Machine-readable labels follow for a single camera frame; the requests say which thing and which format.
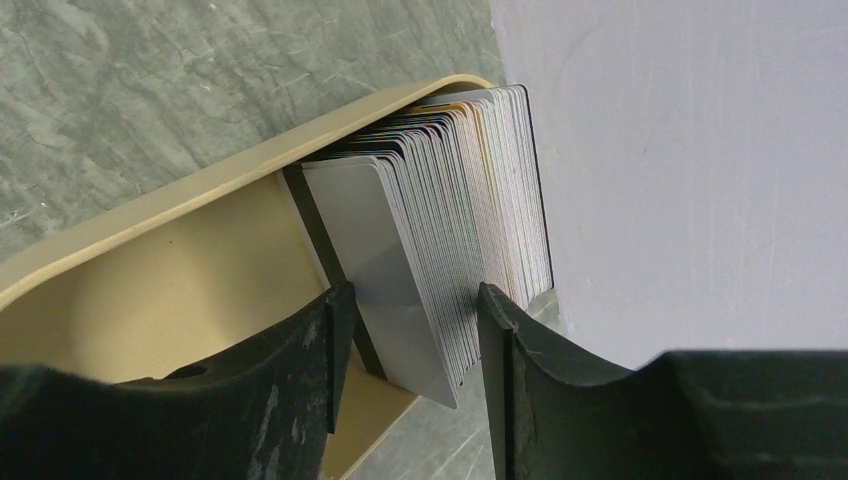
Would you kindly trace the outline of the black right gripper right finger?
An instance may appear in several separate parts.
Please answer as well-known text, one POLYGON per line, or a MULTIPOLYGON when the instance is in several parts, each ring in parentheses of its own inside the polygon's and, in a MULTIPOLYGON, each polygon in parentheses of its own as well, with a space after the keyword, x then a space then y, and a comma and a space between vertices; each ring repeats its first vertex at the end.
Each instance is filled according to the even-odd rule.
POLYGON ((500 479, 843 479, 847 354, 677 350, 637 370, 477 297, 500 479))

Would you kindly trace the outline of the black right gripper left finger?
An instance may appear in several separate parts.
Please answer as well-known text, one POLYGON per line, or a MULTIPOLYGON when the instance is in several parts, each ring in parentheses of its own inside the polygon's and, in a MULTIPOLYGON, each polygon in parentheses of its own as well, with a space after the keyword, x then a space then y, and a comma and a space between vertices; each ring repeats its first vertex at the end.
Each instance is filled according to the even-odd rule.
POLYGON ((107 384, 1 370, 5 479, 316 479, 357 319, 337 284, 269 328, 162 379, 107 384))

